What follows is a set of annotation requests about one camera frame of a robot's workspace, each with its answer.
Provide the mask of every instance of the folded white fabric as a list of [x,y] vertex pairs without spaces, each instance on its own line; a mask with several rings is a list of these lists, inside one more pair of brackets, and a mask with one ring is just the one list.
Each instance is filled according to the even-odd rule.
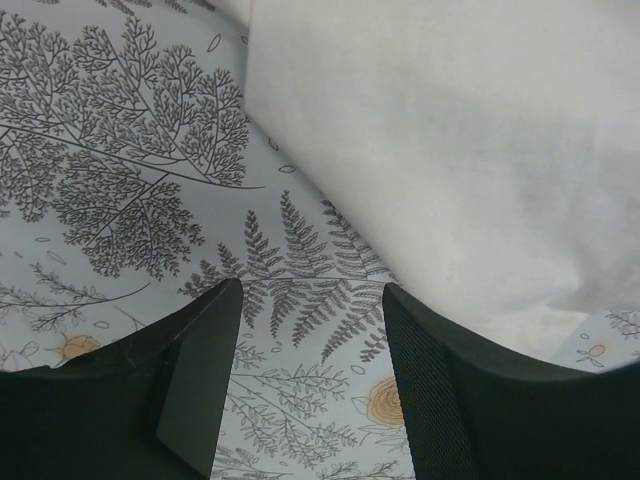
[[548,358],[639,307],[640,6],[255,0],[246,108],[404,286]]

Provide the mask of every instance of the small orange flower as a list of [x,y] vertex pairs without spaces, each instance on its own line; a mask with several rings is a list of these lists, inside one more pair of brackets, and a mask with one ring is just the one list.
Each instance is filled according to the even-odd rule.
[[67,361],[85,353],[93,352],[98,348],[100,348],[100,343],[95,338],[88,335],[78,335],[67,339],[64,345],[58,349],[58,353],[63,360]]
[[376,423],[390,427],[404,425],[395,377],[387,378],[371,389],[367,404],[367,416]]

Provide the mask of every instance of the white cloth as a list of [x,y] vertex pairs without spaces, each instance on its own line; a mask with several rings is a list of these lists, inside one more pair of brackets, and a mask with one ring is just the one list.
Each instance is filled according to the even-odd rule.
[[640,306],[636,2],[253,3],[249,115],[411,293],[538,358]]

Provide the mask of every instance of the orange flower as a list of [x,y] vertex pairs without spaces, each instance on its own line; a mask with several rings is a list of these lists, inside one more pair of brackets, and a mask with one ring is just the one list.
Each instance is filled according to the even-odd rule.
[[78,335],[66,340],[64,345],[58,349],[63,360],[71,360],[85,353],[93,352],[100,348],[98,341],[88,335]]
[[376,423],[390,427],[404,425],[395,377],[387,378],[373,387],[369,393],[367,416]]

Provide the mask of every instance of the patterned tablecloth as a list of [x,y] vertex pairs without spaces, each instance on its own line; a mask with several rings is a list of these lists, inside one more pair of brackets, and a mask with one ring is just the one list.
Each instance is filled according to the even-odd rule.
[[[393,276],[244,115],[248,33],[204,0],[1,8],[0,368],[59,365],[240,277],[213,478],[414,478]],[[606,315],[556,361],[632,359],[636,314]]]

